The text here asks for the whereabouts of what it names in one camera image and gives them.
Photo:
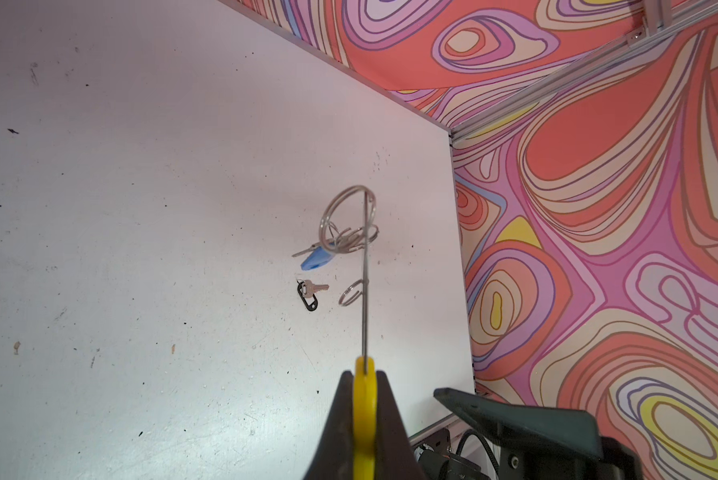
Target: black carabiner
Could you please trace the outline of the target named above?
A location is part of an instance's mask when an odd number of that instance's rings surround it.
[[[316,295],[314,295],[314,301],[309,305],[308,302],[306,302],[305,297],[303,296],[303,284],[305,282],[298,282],[297,283],[297,295],[300,297],[300,299],[303,301],[303,304],[306,305],[306,308],[309,312],[313,312],[316,307],[319,306],[319,301],[316,300]]]

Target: colorful wallpaper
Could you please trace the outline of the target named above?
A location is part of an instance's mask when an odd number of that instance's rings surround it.
[[[479,391],[718,478],[718,15],[453,161]]]
[[[642,12],[641,0],[238,1],[450,127],[630,32]]]

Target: white table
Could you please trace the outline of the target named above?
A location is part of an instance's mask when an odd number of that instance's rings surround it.
[[[472,389],[446,132],[214,0],[0,0],[0,478],[301,476],[361,255],[290,255],[352,184],[413,433]]]

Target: bunch of keys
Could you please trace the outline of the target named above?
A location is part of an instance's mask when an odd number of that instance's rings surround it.
[[[313,312],[319,306],[319,301],[316,299],[314,293],[322,290],[328,290],[329,288],[329,285],[315,285],[314,282],[310,280],[297,282],[297,294],[300,296],[300,299],[303,301],[303,304],[306,305],[309,312]],[[308,303],[306,302],[306,298],[313,298],[314,301]]]

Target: key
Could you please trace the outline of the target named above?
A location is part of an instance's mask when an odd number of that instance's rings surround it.
[[[316,292],[328,290],[329,288],[329,285],[315,285],[314,282],[310,280],[305,280],[303,282],[303,285],[300,287],[301,291],[303,292],[303,298],[311,298]]]

